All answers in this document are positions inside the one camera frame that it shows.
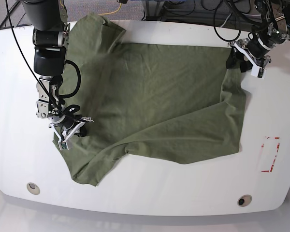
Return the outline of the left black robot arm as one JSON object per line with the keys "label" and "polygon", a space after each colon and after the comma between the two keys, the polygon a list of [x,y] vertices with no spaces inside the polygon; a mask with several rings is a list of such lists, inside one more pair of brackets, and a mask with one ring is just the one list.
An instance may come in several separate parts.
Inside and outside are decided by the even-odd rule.
{"label": "left black robot arm", "polygon": [[[224,39],[216,29],[216,14],[222,4],[226,4],[236,20],[244,20],[252,25],[251,32],[246,38],[241,39],[241,30],[232,40]],[[214,9],[213,28],[215,34],[231,47],[231,52],[226,61],[228,70],[237,66],[242,73],[250,71],[250,75],[263,79],[266,74],[265,67],[272,62],[268,53],[278,44],[283,44],[290,39],[287,26],[287,6],[289,0],[256,0],[255,9],[259,12],[261,21],[249,19],[235,5],[233,0],[221,0]]]}

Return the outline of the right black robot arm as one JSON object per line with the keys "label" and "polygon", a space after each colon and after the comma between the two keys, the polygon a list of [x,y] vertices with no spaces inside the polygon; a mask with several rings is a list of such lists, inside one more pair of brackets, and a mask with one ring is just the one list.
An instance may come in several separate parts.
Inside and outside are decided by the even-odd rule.
{"label": "right black robot arm", "polygon": [[[29,70],[34,76],[40,75],[36,78],[39,94],[36,116],[49,119],[49,128],[58,138],[59,149],[69,150],[74,135],[87,135],[84,125],[92,118],[78,115],[79,105],[65,105],[65,100],[75,96],[81,85],[78,66],[66,58],[70,35],[67,8],[62,0],[18,0],[16,3],[22,4],[34,27],[34,62]],[[62,74],[67,64],[75,68],[77,84],[72,93],[60,94]]]}

